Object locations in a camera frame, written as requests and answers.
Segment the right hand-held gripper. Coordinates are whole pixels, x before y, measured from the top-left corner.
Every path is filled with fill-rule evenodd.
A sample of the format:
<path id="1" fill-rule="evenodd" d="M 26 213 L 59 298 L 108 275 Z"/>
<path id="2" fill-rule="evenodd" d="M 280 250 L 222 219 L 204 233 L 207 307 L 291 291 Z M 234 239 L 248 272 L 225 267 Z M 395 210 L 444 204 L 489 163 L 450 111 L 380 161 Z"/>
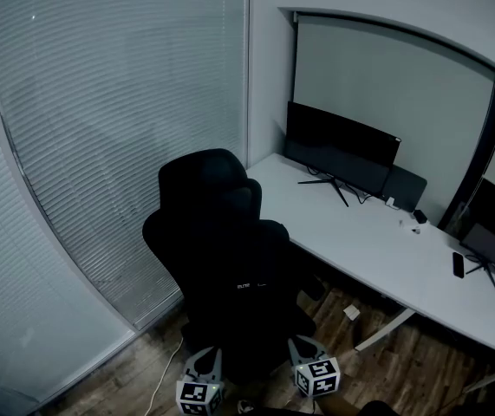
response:
<path id="1" fill-rule="evenodd" d="M 318 398 L 338 390 L 341 372 L 337 360 L 329 358 L 321 342 L 293 335 L 288 339 L 288 349 L 295 385 L 303 395 Z"/>

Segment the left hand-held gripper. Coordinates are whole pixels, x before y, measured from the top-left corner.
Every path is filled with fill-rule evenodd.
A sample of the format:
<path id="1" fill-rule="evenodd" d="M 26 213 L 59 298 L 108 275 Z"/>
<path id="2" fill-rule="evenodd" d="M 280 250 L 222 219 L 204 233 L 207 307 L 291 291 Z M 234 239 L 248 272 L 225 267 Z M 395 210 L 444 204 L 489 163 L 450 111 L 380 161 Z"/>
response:
<path id="1" fill-rule="evenodd" d="M 219 415 L 224 400 L 222 349 L 203 348 L 185 364 L 185 374 L 176 383 L 176 403 L 181 415 Z"/>

